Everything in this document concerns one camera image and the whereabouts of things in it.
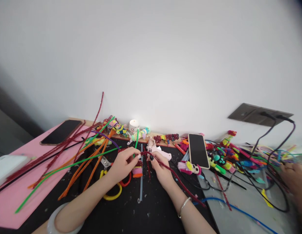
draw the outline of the silver bracelet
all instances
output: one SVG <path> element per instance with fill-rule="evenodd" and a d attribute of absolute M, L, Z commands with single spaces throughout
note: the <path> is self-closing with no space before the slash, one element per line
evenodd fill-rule
<path fill-rule="evenodd" d="M 190 199 L 191 199 L 191 197 L 188 197 L 188 198 L 185 200 L 185 202 L 183 203 L 183 205 L 182 205 L 182 207 L 181 207 L 181 209 L 180 209 L 180 213 L 178 214 L 178 218 L 181 218 L 181 212 L 182 212 L 182 210 L 183 210 L 183 207 L 186 205 L 186 203 L 187 203 Z"/>
<path fill-rule="evenodd" d="M 55 225 L 54 225 L 54 220 L 56 219 L 57 214 L 60 212 L 60 210 L 62 210 L 69 202 L 59 206 L 50 216 L 49 220 L 48 220 L 48 224 L 47 224 L 47 233 L 48 234 L 62 234 L 62 232 L 59 232 Z M 80 225 L 79 227 L 77 227 L 75 230 L 71 231 L 71 232 L 67 232 L 66 234 L 77 234 L 80 229 L 82 229 L 84 222 L 82 223 L 82 225 Z"/>

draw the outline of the pink board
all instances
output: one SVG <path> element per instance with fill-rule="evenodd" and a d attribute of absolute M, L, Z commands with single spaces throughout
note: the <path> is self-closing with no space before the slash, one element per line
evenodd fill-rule
<path fill-rule="evenodd" d="M 58 126 L 55 126 L 49 131 L 43 133 L 26 145 L 12 152 L 11 155 L 23 154 L 28 157 L 35 156 L 39 158 L 44 153 L 54 148 L 54 146 L 42 146 L 39 143 L 57 127 Z M 86 137 L 86 135 L 87 134 L 85 133 L 76 140 L 81 141 L 81 137 Z M 64 151 L 50 170 L 56 169 L 57 167 L 65 163 L 68 159 L 73 157 L 77 153 L 79 147 L 80 144 Z M 25 174 L 0 192 L 0 227 L 18 229 L 33 213 L 38 205 L 45 199 L 45 197 L 50 193 L 55 185 L 61 180 L 64 174 L 67 173 L 68 169 L 64 169 L 52 175 L 36 190 L 36 192 L 28 200 L 28 202 L 23 206 L 22 210 L 19 213 L 15 214 L 16 209 L 32 191 L 27 187 L 36 182 L 41 177 L 42 173 L 46 169 L 47 164 L 51 160 L 52 158 L 32 169 L 27 174 Z"/>

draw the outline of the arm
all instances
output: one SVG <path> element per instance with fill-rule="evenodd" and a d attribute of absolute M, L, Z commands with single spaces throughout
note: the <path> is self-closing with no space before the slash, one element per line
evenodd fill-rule
<path fill-rule="evenodd" d="M 167 159 L 159 152 L 152 152 L 152 154 L 157 160 L 169 166 Z M 152 167 L 157 173 L 158 180 L 170 196 L 177 214 L 180 214 L 186 233 L 202 233 L 203 230 L 204 233 L 215 233 L 213 228 L 208 224 L 191 201 L 186 203 L 182 211 L 180 210 L 187 197 L 174 181 L 172 173 L 166 168 L 160 166 L 157 160 L 154 160 L 152 156 L 150 156 L 148 160 L 151 160 Z"/>
<path fill-rule="evenodd" d="M 101 198 L 118 182 L 124 179 L 141 158 L 140 151 L 131 147 L 120 152 L 109 172 L 85 192 L 66 205 L 56 216 L 55 227 L 59 232 L 71 232 L 79 227 L 98 204 Z M 47 222 L 34 234 L 46 233 Z"/>
<path fill-rule="evenodd" d="M 299 212 L 299 221 L 302 225 L 302 165 L 286 163 L 280 166 L 281 178 L 286 183 L 291 193 L 294 195 Z"/>

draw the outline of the scissors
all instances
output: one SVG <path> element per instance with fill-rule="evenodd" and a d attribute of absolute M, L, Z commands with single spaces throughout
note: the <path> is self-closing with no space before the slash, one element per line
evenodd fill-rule
<path fill-rule="evenodd" d="M 102 156 L 100 162 L 103 164 L 104 170 L 101 171 L 99 179 L 101 179 L 103 177 L 103 175 L 106 175 L 108 167 L 113 165 L 113 163 L 110 163 L 104 156 Z M 107 200 L 107 201 L 113 201 L 113 200 L 115 200 L 116 198 L 118 198 L 121 195 L 121 193 L 122 193 L 122 187 L 126 187 L 130 183 L 130 181 L 131 181 L 131 172 L 129 173 L 129 179 L 128 179 L 127 183 L 124 183 L 123 181 L 117 183 L 117 185 L 119 187 L 118 194 L 116 194 L 114 196 L 109 196 L 109 195 L 105 194 L 103 196 L 103 198 L 105 200 Z"/>

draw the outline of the woman's left hand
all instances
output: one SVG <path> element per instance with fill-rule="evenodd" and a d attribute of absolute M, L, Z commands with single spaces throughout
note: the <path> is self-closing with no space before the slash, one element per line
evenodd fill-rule
<path fill-rule="evenodd" d="M 127 148 L 117 155 L 107 175 L 112 179 L 113 183 L 117 184 L 128 176 L 140 158 L 141 154 L 139 150 L 134 147 Z"/>

